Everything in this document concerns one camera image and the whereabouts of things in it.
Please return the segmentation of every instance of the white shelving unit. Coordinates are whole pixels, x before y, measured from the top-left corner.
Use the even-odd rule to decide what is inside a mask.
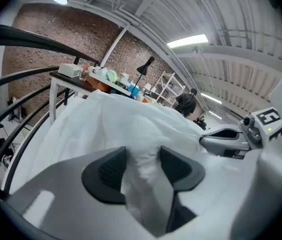
[[[167,101],[169,104],[171,104],[170,108],[173,106],[173,104],[176,102],[176,99],[174,99],[174,101],[170,101],[168,100],[166,97],[163,96],[163,93],[165,90],[167,90],[169,93],[173,94],[176,97],[178,97],[180,94],[182,94],[182,92],[185,89],[185,85],[182,85],[176,78],[175,78],[175,74],[176,73],[167,73],[167,72],[163,72],[163,74],[160,76],[159,80],[156,82],[155,84],[155,88],[157,88],[157,86],[161,86],[162,87],[162,91],[160,93],[158,92],[154,92],[157,96],[156,101],[158,101],[160,98],[164,99],[165,101]],[[177,86],[181,88],[180,93],[176,93],[175,91],[173,91],[170,87],[169,84],[172,84],[173,86]]]

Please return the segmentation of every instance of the orange object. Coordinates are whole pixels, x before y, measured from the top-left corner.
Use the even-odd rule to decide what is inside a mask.
[[[152,103],[150,100],[148,100],[147,98],[144,98],[143,100],[142,100],[142,102],[143,103]]]
[[[86,77],[85,81],[87,81],[90,85],[92,85],[96,90],[98,89],[105,93],[110,93],[111,91],[111,86],[105,84],[104,82],[100,82],[99,80],[89,75]]]
[[[89,67],[90,67],[89,63],[83,63],[82,65],[83,70],[88,70]]]

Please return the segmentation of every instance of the brick wall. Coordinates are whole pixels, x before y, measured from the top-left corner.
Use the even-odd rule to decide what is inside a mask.
[[[116,24],[84,10],[39,3],[23,5],[12,26],[61,42],[100,62],[122,30]],[[149,67],[147,76],[142,77],[139,86],[143,87],[145,83],[154,86],[163,71],[169,73],[173,71],[151,48],[129,32],[126,32],[117,44],[106,67],[115,70],[119,76],[121,73],[129,74],[129,79],[135,82],[139,77],[136,68],[143,65],[150,56],[153,56],[155,61]],[[62,53],[7,46],[3,55],[2,75],[35,68],[53,67],[73,61],[73,56]],[[43,73],[14,81],[8,86],[9,94],[20,98],[49,84],[50,80],[49,73]],[[25,103],[24,108],[27,113],[30,113],[48,99],[49,91],[45,91]],[[35,124],[47,111],[46,107],[30,123]]]

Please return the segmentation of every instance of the white cloth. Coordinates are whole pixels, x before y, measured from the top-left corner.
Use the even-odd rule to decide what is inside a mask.
[[[199,127],[189,122],[169,107],[94,91],[61,123],[51,126],[35,158],[30,178],[56,162],[125,146],[130,157],[121,191],[126,196],[127,209],[143,224],[147,224],[145,220],[149,222],[147,218],[151,214],[157,215],[155,221],[162,228],[169,218],[172,200],[168,198],[168,202],[159,206],[149,205],[158,198],[158,191],[153,188],[162,188],[168,182],[167,179],[158,181],[157,175],[162,176],[162,172],[157,152],[160,146],[190,158],[201,152],[201,135],[195,130]],[[172,188],[167,186],[166,191],[168,195]]]

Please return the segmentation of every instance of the white ceiling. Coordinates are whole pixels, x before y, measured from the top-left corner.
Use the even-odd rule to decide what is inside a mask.
[[[268,95],[282,77],[282,16],[270,0],[70,0],[69,5],[121,27],[131,24],[129,31],[188,87],[222,101],[216,106],[199,97],[205,109],[233,118],[271,106]],[[166,45],[198,34],[205,34],[209,43]]]

